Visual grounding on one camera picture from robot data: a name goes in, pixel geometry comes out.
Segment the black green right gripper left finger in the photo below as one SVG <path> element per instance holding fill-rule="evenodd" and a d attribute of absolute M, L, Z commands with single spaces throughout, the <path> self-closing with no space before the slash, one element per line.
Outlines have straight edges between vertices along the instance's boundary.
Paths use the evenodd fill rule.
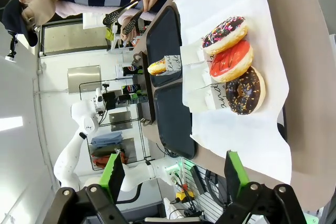
<path fill-rule="evenodd" d="M 116 203 L 124 179 L 121 157 L 117 156 L 108 176 L 108 187 L 91 184 L 80 191 L 60 188 L 49 208 L 50 223 L 83 223 L 96 216 L 101 223 L 128 223 Z"/>

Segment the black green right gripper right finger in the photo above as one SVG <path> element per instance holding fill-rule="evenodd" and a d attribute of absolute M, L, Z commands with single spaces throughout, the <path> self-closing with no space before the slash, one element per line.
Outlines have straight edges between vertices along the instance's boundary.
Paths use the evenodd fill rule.
<path fill-rule="evenodd" d="M 224 166 L 232 203 L 217 223 L 247 223 L 251 216 L 262 216 L 266 223 L 306 223 L 293 188 L 278 184 L 273 189 L 249 180 L 237 152 L 227 151 Z"/>

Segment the person's right hand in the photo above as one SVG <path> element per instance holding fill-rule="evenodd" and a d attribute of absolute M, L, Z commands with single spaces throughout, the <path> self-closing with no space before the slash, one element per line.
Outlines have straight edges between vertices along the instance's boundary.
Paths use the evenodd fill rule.
<path fill-rule="evenodd" d="M 122 22 L 120 36 L 123 41 L 132 41 L 137 36 L 136 27 L 133 27 L 132 31 L 127 35 L 123 32 L 123 29 L 130 22 L 131 18 L 132 16 L 127 16 Z"/>

